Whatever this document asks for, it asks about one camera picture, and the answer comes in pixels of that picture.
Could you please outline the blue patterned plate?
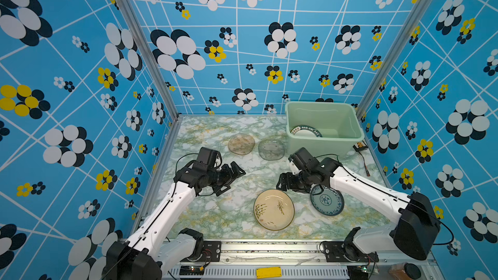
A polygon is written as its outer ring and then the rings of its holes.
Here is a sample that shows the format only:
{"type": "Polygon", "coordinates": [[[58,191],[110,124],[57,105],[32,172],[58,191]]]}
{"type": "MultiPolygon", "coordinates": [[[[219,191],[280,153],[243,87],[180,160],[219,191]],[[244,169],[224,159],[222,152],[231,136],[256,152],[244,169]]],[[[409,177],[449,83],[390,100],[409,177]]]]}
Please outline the blue patterned plate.
{"type": "Polygon", "coordinates": [[[313,207],[326,216],[337,216],[344,209],[344,197],[340,191],[315,185],[311,189],[310,199],[313,207]]]}

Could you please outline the beige bamboo pattern plate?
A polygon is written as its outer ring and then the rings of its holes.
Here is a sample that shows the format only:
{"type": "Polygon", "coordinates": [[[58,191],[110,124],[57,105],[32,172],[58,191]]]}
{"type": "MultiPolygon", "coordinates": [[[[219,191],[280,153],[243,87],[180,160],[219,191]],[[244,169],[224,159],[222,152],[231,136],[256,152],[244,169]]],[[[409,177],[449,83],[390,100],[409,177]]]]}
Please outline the beige bamboo pattern plate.
{"type": "Polygon", "coordinates": [[[291,198],[277,189],[265,190],[254,202],[256,221],[265,229],[280,231],[288,227],[295,215],[291,198]]]}

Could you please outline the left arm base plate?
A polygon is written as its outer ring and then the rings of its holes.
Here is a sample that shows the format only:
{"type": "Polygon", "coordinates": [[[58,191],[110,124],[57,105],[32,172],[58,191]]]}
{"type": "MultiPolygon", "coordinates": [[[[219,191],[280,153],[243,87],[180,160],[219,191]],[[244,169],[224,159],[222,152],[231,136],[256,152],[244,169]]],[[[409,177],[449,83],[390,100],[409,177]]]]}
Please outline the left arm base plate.
{"type": "Polygon", "coordinates": [[[189,263],[208,263],[208,262],[219,262],[222,250],[221,241],[204,241],[202,250],[200,254],[194,257],[186,257],[181,260],[181,262],[189,263]]]}

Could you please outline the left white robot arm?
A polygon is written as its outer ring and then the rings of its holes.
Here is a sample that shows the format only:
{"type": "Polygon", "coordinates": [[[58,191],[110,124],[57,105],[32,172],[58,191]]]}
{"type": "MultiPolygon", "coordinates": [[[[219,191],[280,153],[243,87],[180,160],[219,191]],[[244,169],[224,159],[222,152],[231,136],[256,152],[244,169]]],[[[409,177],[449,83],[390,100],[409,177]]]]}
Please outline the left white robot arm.
{"type": "Polygon", "coordinates": [[[100,279],[162,279],[181,260],[202,254],[203,234],[184,229],[160,250],[179,216],[205,187],[217,196],[246,172],[236,163],[223,163],[219,151],[202,147],[196,159],[176,171],[170,190],[152,214],[126,241],[114,242],[106,254],[100,279]]]}

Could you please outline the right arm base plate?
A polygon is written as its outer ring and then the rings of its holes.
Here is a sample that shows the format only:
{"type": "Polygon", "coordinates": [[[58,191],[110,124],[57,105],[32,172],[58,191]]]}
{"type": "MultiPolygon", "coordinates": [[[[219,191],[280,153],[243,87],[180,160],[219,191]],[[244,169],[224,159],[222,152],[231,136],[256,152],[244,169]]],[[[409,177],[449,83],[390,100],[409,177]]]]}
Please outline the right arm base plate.
{"type": "Polygon", "coordinates": [[[319,244],[328,263],[378,263],[379,257],[376,253],[366,254],[360,251],[354,244],[345,245],[340,241],[322,241],[319,244]]]}

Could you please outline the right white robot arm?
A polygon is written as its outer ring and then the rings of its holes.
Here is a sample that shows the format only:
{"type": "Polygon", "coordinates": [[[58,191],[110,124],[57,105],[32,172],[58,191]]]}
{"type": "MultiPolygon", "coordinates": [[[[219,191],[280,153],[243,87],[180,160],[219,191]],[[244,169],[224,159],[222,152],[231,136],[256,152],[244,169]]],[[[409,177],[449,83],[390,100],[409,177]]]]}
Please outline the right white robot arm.
{"type": "Polygon", "coordinates": [[[288,162],[290,172],[280,174],[277,189],[310,193],[313,186],[320,185],[348,194],[390,220],[390,224],[377,228],[353,228],[342,243],[348,260],[358,261],[379,251],[400,251],[419,261],[427,259],[441,226],[428,197],[388,189],[335,159],[319,161],[305,148],[290,155],[288,162]]]}

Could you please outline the greenish clear glass plate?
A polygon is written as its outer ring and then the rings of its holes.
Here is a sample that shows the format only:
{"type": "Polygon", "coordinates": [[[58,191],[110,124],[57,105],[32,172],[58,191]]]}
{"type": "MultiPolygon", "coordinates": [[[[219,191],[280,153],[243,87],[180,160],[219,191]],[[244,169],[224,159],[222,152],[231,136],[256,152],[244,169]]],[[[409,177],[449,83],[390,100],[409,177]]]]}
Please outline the greenish clear glass plate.
{"type": "Polygon", "coordinates": [[[258,152],[262,159],[276,161],[284,157],[285,145],[277,139],[263,139],[259,142],[258,152]]]}

